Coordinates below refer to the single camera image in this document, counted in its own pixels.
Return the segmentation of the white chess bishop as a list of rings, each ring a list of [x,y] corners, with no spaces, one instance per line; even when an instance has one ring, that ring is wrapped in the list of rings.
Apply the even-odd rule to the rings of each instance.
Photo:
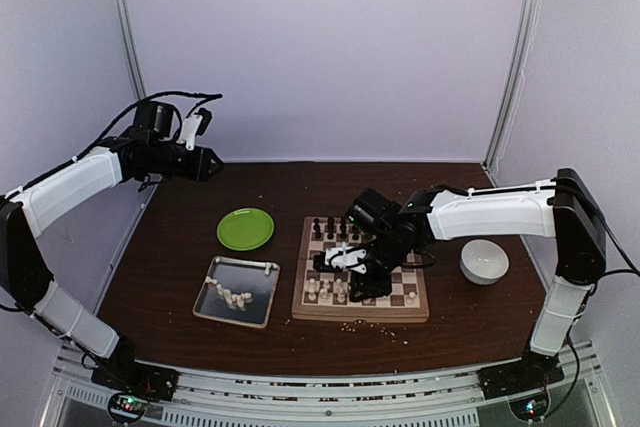
[[[347,303],[346,291],[343,288],[340,288],[336,292],[337,302],[341,305],[345,305]]]

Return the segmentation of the aluminium frame post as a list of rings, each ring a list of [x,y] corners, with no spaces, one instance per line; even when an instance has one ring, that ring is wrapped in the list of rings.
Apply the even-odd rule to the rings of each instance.
[[[149,93],[145,86],[138,50],[134,39],[128,1],[113,0],[113,2],[124,49],[126,71],[128,73],[134,97],[136,100],[140,100],[148,97]]]
[[[487,174],[496,179],[515,121],[524,85],[524,67],[532,46],[540,0],[522,0],[519,21],[498,115],[484,160]]]

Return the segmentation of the white bowl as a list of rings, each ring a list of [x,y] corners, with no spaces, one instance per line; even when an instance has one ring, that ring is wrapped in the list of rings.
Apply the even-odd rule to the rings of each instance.
[[[507,274],[509,267],[506,252],[492,241],[471,240],[462,248],[460,268],[464,277],[473,284],[495,284]]]

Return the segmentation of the white chess pieces pile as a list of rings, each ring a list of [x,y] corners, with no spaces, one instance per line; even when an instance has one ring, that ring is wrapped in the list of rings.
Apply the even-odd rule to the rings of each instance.
[[[229,291],[233,298],[243,297],[246,304],[251,301],[256,306],[268,307],[278,272],[260,266],[220,263],[211,267],[208,276],[221,285],[222,296]]]

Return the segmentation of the white chess knight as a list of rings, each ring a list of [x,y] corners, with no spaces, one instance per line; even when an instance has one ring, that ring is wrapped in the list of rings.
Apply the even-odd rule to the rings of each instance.
[[[319,294],[320,301],[322,303],[327,303],[329,301],[329,292],[327,289],[322,289]]]

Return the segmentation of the wooden chess board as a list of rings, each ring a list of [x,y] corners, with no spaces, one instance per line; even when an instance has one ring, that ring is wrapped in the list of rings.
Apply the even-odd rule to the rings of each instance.
[[[354,301],[351,288],[364,267],[355,263],[362,250],[349,250],[365,240],[355,226],[339,218],[304,219],[291,315],[320,322],[424,323],[429,305],[422,258],[409,253],[390,274],[386,296]]]

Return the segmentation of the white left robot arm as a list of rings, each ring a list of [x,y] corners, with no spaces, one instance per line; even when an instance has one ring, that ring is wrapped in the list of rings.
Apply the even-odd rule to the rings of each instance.
[[[194,100],[187,115],[169,103],[173,96]],[[14,302],[11,311],[75,344],[95,363],[96,383],[143,395],[163,380],[137,362],[129,338],[59,284],[39,240],[85,202],[130,180],[147,187],[171,178],[206,182],[219,173],[223,161],[197,139],[213,120],[207,104],[222,97],[164,91],[137,100],[111,122],[132,114],[122,133],[102,131],[76,156],[1,197],[1,287]]]

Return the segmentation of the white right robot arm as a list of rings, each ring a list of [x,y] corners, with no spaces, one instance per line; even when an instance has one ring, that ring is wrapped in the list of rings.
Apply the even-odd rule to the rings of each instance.
[[[404,202],[365,189],[348,207],[347,223],[366,240],[333,247],[313,259],[318,272],[348,272],[350,297],[365,300],[391,291],[391,272],[409,254],[440,241],[518,236],[528,247],[547,242],[555,268],[522,355],[485,367],[482,386],[541,388],[562,375],[559,353],[584,312],[588,293],[603,277],[607,240],[603,214],[580,174],[561,168],[548,179],[484,189],[445,184],[417,190]]]

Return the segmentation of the aluminium frame post left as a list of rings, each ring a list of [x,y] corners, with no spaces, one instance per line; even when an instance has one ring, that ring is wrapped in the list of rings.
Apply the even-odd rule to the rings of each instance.
[[[145,86],[138,50],[134,39],[128,1],[113,0],[113,2],[124,49],[126,71],[128,73],[134,97],[136,100],[140,100],[148,97],[149,93]]]

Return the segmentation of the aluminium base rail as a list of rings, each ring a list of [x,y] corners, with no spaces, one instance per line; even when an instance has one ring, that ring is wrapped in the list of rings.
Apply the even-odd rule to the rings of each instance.
[[[477,371],[497,363],[370,376],[260,376],[173,367],[173,400],[151,404],[132,426],[620,426],[608,403],[591,342],[576,343],[580,376],[544,422],[520,420],[524,396],[547,393],[551,410],[564,398],[576,362],[560,354],[565,379],[539,391],[488,399]],[[62,347],[36,426],[118,426],[107,413],[112,390],[91,382],[81,352]]]

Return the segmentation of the metal tray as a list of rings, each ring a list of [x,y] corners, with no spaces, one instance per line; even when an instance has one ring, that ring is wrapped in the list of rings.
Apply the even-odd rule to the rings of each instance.
[[[274,262],[216,256],[192,313],[205,320],[264,329],[270,318],[280,271]]]

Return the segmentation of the aluminium frame post right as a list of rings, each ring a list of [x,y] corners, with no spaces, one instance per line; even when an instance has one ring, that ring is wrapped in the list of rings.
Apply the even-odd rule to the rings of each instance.
[[[524,67],[532,46],[540,0],[522,0],[519,21],[498,115],[484,160],[487,174],[496,179],[515,121],[524,85]]]

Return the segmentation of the black chess pieces row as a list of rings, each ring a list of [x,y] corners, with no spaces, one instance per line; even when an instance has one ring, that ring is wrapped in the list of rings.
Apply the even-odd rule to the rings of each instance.
[[[315,217],[311,219],[310,238],[317,242],[369,242],[372,236],[342,217]]]

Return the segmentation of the green plate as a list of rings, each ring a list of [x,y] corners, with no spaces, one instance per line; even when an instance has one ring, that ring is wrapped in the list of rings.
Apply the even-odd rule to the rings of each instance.
[[[265,245],[274,231],[275,222],[267,212],[258,208],[241,208],[220,220],[216,235],[225,248],[247,252]]]

